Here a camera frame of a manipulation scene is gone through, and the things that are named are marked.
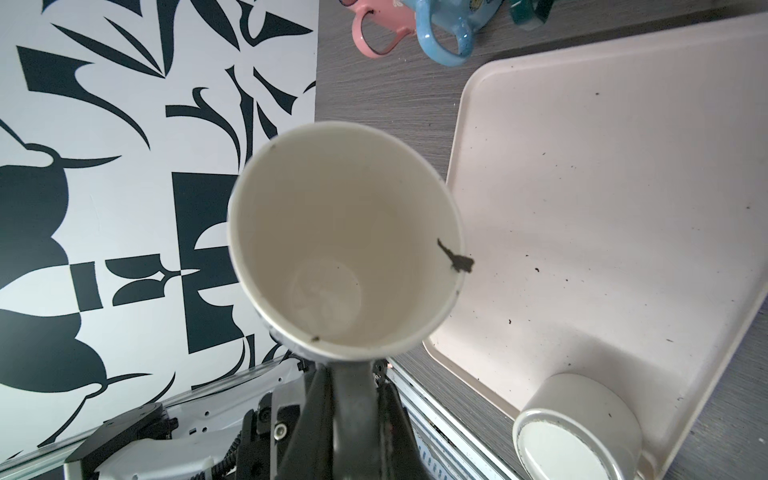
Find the white mug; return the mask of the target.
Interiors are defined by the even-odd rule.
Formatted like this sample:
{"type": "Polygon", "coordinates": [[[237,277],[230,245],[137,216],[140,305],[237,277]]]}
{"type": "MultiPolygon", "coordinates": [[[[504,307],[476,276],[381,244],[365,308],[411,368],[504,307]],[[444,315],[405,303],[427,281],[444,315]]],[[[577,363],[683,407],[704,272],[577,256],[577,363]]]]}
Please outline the white mug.
{"type": "Polygon", "coordinates": [[[636,416],[618,395],[572,373],[543,382],[512,438],[532,479],[634,479],[643,443],[636,416]]]}

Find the pink floral mug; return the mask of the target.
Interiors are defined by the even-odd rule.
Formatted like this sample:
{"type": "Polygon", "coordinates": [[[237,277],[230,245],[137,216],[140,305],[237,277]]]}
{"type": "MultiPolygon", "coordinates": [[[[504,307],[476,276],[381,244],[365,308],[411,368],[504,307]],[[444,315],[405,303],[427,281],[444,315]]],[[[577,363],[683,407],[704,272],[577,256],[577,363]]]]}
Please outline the pink floral mug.
{"type": "Polygon", "coordinates": [[[366,57],[382,58],[416,33],[415,14],[403,1],[340,0],[339,4],[353,13],[352,39],[366,57]]]}

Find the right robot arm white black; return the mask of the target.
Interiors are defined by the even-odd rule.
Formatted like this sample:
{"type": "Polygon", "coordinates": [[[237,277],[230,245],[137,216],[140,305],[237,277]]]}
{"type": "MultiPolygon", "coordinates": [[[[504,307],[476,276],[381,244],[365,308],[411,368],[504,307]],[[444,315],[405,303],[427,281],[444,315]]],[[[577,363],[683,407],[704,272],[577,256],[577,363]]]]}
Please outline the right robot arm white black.
{"type": "Polygon", "coordinates": [[[425,479],[383,361],[297,360],[105,421],[68,479],[425,479]]]}

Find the light blue mug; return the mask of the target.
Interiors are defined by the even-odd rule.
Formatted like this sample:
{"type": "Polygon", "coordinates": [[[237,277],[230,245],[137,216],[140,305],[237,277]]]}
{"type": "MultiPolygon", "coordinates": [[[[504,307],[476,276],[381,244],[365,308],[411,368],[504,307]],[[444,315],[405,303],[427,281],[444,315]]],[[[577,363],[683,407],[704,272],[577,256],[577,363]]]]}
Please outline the light blue mug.
{"type": "Polygon", "coordinates": [[[501,0],[404,0],[414,12],[416,36],[422,51],[446,67],[463,65],[471,56],[476,34],[496,14],[501,0]],[[457,51],[444,47],[437,39],[437,27],[453,35],[457,51]]]}

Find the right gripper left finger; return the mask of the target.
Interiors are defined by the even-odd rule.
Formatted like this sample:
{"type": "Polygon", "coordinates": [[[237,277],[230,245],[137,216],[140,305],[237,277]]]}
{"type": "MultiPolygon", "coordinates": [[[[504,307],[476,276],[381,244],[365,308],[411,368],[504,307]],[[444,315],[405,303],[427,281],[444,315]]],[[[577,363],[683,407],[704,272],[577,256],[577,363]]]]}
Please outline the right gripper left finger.
{"type": "Polygon", "coordinates": [[[333,478],[333,400],[330,373],[317,369],[278,463],[276,479],[333,478]]]}

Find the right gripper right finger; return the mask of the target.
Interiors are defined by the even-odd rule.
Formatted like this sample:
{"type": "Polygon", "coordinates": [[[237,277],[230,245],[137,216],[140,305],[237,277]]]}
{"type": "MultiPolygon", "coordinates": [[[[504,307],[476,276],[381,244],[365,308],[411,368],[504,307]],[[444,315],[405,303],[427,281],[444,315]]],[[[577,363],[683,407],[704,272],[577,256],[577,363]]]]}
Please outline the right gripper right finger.
{"type": "Polygon", "coordinates": [[[382,479],[428,479],[408,413],[395,385],[385,380],[378,387],[382,479]]]}

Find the dark green mug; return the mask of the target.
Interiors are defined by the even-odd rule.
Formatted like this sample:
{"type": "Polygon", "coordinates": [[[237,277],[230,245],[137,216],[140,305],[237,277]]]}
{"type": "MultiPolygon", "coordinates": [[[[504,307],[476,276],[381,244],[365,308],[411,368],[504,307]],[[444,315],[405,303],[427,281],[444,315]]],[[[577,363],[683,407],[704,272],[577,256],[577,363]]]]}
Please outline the dark green mug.
{"type": "Polygon", "coordinates": [[[543,26],[550,15],[555,0],[513,0],[509,13],[519,28],[531,31],[543,26]]]}

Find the grey mug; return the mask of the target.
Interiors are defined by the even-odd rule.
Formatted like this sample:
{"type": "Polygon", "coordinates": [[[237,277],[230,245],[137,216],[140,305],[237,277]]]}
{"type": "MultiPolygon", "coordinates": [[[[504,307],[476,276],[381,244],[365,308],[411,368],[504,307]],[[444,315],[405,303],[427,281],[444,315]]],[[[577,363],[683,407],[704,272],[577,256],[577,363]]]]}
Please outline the grey mug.
{"type": "Polygon", "coordinates": [[[227,233],[269,331],[323,365],[411,350],[449,317],[474,267],[436,170],[394,136],[349,122],[301,126],[256,152],[227,233]]]}

